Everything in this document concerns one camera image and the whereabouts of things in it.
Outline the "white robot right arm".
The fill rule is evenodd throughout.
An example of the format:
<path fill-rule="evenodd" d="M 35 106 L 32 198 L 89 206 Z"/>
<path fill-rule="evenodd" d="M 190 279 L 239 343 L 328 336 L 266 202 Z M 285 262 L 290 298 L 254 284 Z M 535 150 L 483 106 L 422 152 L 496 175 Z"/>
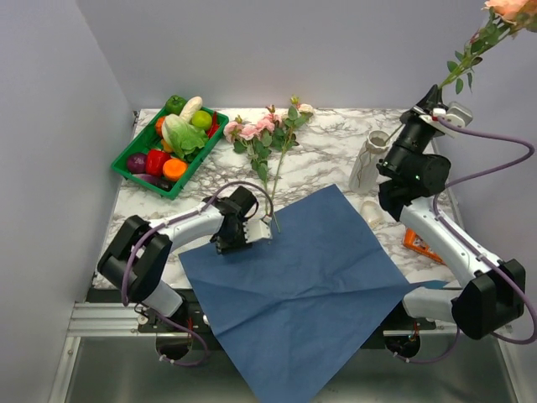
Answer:
<path fill-rule="evenodd" d="M 493 335 L 524 313 L 525 268 L 486 250 L 440 210 L 437 197 L 446 189 L 451 162 L 425 152 L 434 137 L 465 133 L 472 113 L 456 102 L 445 104 L 434 85 L 399 120 L 402 131 L 377 164 L 387 177 L 379 187 L 379 204 L 433 249 L 460 287 L 421 286 L 387 306 L 387 321 L 403 329 L 427 318 L 452 322 L 474 340 Z"/>

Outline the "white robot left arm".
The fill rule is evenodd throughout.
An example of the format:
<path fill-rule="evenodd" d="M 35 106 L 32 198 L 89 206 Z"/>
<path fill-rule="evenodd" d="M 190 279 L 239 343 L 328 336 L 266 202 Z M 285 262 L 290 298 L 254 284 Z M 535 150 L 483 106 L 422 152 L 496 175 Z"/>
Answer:
<path fill-rule="evenodd" d="M 157 321 L 169 332 L 185 325 L 186 302 L 162 274 L 170 253 L 198 238 L 209 236 L 219 254 L 249 248 L 247 214 L 258 206 L 254 194 L 239 186 L 230 196 L 207 197 L 185 213 L 155 224 L 138 215 L 119 228 L 97 264 L 97 272 L 134 303 L 157 313 Z"/>

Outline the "pink flower stem bunch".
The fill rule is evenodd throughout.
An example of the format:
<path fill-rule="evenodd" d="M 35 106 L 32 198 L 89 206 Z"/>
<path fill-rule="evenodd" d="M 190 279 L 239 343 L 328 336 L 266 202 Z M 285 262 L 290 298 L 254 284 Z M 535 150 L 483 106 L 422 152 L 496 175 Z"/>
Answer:
<path fill-rule="evenodd" d="M 251 123 L 237 115 L 223 130 L 233 151 L 248 159 L 249 167 L 272 201 L 276 196 L 284 160 L 285 118 L 287 112 L 278 111 L 271 105 L 257 122 Z"/>

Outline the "light blue wrapping paper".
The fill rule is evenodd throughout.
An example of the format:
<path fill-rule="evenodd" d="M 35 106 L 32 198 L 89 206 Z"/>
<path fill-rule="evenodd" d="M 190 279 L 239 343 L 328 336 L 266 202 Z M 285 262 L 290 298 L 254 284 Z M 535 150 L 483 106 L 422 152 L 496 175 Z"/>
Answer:
<path fill-rule="evenodd" d="M 447 286 L 448 283 L 441 280 L 428 280 L 421 282 L 420 285 L 426 289 L 441 290 Z"/>

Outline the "dark blue wrapping paper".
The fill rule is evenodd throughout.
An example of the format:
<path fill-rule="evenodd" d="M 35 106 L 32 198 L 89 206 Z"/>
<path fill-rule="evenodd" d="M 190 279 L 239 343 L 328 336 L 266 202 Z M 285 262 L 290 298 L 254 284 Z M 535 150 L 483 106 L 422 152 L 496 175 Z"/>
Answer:
<path fill-rule="evenodd" d="M 180 256 L 228 357 L 262 402 L 307 402 L 413 290 L 337 186 L 277 214 L 250 249 Z"/>

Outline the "cream gold-lettered ribbon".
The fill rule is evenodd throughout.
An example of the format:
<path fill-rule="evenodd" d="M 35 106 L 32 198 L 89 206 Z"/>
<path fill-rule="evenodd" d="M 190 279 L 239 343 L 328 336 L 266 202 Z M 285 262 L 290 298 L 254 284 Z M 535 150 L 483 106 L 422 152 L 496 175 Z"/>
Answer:
<path fill-rule="evenodd" d="M 360 214 L 371 229 L 383 223 L 383 211 L 375 201 L 364 201 L 360 208 Z"/>

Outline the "pink rose stem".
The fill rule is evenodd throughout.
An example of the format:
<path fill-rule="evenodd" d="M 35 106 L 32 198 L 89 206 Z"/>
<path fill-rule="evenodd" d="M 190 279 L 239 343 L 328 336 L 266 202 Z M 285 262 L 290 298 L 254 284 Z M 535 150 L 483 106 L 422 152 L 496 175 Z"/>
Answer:
<path fill-rule="evenodd" d="M 487 19 L 460 51 L 455 52 L 455 59 L 446 62 L 449 74 L 439 84 L 435 84 L 427 94 L 404 112 L 399 121 L 405 125 L 413 116 L 430 113 L 436 107 L 444 105 L 443 89 L 453 85 L 456 94 L 464 89 L 472 89 L 475 67 L 483 60 L 483 55 L 507 38 L 515 38 L 519 32 L 536 31 L 535 1 L 486 1 L 483 10 Z"/>

